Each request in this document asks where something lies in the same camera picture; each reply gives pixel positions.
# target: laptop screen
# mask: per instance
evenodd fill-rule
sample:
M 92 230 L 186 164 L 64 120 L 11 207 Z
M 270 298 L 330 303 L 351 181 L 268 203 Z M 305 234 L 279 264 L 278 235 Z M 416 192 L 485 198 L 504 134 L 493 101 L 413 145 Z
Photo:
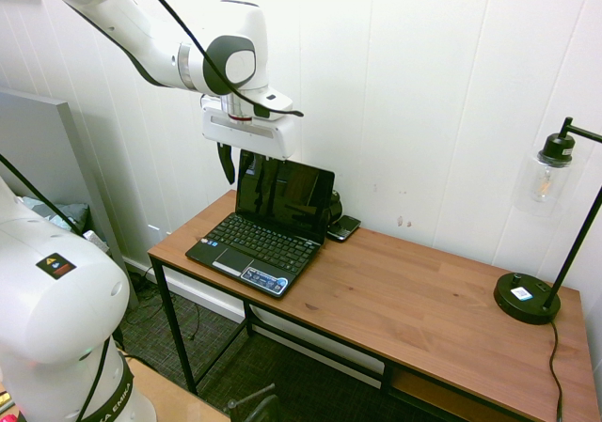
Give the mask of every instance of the laptop screen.
M 334 180 L 331 171 L 241 150 L 236 212 L 322 243 Z

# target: laptop touchpad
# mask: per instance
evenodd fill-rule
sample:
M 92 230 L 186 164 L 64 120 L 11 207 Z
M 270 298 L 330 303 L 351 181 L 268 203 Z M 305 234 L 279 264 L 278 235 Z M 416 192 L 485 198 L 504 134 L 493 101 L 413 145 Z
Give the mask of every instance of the laptop touchpad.
M 253 259 L 249 256 L 229 248 L 214 261 L 213 266 L 234 276 L 240 276 L 251 262 Z

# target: gray carpet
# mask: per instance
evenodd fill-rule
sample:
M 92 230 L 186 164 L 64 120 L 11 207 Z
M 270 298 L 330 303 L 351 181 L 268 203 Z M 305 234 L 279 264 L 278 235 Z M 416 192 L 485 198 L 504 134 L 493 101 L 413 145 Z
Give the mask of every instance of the gray carpet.
M 180 360 L 156 286 L 145 282 L 141 304 L 121 323 L 124 347 L 159 373 L 185 388 Z M 193 374 L 219 349 L 236 323 L 173 294 Z M 229 399 L 242 399 L 276 384 L 287 422 L 400 421 L 440 422 L 378 389 L 308 358 L 261 335 L 243 331 L 200 382 L 202 399 L 222 409 Z

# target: smartphone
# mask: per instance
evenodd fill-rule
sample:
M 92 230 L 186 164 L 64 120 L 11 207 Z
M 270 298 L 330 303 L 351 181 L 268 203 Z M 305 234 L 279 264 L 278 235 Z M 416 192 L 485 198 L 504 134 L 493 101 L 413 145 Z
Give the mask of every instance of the smartphone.
M 359 227 L 361 222 L 349 215 L 343 215 L 338 222 L 333 223 L 326 234 L 330 239 L 338 242 L 346 241 L 349 236 Z

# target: wooden table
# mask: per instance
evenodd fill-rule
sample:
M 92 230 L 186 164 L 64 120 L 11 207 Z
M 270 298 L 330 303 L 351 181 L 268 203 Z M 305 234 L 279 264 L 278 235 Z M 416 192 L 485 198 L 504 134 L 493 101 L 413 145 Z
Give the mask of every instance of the wooden table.
M 130 370 L 134 374 L 134 386 L 145 395 L 157 413 L 157 422 L 228 422 L 230 418 L 217 411 L 213 406 L 193 396 L 162 377 L 157 372 L 128 359 Z M 19 414 L 16 407 L 0 414 Z
M 184 255 L 234 205 L 230 191 L 149 251 L 192 392 L 163 265 L 243 299 L 249 317 L 251 304 L 379 359 L 384 390 L 425 401 L 436 414 L 443 408 L 450 420 L 556 420 L 552 327 L 522 323 L 497 307 L 493 289 L 507 271 L 360 228 L 345 243 L 327 241 L 276 300 Z M 563 420 L 599 421 L 579 293 L 562 288 L 559 296 L 554 367 Z

